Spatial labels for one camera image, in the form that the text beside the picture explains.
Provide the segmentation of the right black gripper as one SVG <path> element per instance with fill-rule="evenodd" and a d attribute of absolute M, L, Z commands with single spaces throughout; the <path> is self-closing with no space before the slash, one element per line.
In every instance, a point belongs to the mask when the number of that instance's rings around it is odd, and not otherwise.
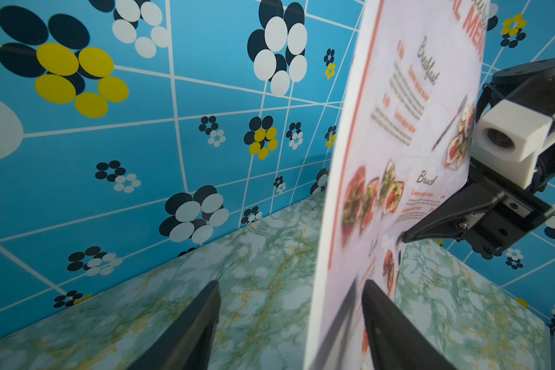
<path fill-rule="evenodd" d="M 553 178 L 555 164 L 547 158 L 538 160 L 526 187 L 473 158 L 467 185 L 404 231 L 400 240 L 462 238 L 483 258 L 499 257 L 555 215 L 555 207 L 537 197 Z"/>

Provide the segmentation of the restaurant menu sheet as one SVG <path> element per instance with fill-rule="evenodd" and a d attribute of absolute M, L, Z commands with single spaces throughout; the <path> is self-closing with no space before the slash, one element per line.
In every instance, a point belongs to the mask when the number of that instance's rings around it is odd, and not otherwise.
<path fill-rule="evenodd" d="M 368 1 L 338 124 L 304 367 L 372 369 L 362 293 L 467 182 L 487 1 Z"/>

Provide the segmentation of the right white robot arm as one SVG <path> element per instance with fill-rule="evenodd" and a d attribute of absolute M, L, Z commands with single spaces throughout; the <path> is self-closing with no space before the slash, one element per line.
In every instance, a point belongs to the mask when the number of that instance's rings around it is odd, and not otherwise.
<path fill-rule="evenodd" d="M 535 196 L 555 177 L 555 58 L 493 74 L 475 120 L 466 185 L 401 242 L 453 238 L 490 260 L 555 216 Z"/>

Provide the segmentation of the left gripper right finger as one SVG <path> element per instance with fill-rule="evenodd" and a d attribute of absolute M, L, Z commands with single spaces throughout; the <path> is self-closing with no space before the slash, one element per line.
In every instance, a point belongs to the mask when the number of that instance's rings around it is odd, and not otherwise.
<path fill-rule="evenodd" d="M 362 311 L 375 369 L 454 369 L 372 280 L 363 288 Z"/>

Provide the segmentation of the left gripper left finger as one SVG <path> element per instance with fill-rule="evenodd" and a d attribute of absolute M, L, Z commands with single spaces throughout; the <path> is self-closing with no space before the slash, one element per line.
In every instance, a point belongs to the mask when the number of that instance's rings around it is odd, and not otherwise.
<path fill-rule="evenodd" d="M 220 307 L 220 285 L 212 281 L 129 368 L 207 369 Z"/>

